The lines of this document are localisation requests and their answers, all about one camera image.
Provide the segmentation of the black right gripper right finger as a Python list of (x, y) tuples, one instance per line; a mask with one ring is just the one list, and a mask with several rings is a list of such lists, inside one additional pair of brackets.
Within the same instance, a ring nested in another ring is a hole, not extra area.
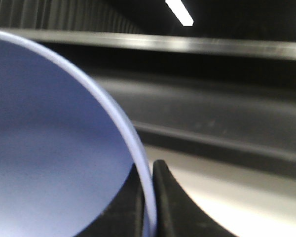
[(158, 237), (233, 237), (187, 195), (163, 160), (153, 163)]

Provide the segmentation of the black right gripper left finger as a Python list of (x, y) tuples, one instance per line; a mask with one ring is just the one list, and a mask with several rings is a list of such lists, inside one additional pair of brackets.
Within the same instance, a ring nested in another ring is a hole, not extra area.
[(144, 196), (135, 165), (105, 210), (78, 237), (141, 237)]

